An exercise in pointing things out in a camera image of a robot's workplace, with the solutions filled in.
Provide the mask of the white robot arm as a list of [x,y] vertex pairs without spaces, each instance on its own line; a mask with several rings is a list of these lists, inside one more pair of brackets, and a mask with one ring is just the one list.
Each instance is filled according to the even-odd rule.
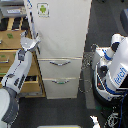
[[0,89],[0,128],[11,128],[19,111],[17,95],[20,93],[32,63],[32,52],[41,42],[38,34],[33,39],[21,34],[21,49],[18,49],[15,60],[3,77]]

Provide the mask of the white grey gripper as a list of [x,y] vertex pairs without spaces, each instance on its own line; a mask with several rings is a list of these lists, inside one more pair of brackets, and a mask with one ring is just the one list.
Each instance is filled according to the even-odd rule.
[[34,40],[33,39],[30,39],[30,38],[27,38],[28,32],[27,31],[24,31],[21,33],[21,41],[20,41],[20,44],[22,46],[22,48],[25,50],[25,51],[33,51],[35,49],[35,46],[38,45],[40,42],[41,42],[41,38],[40,36],[37,36]]

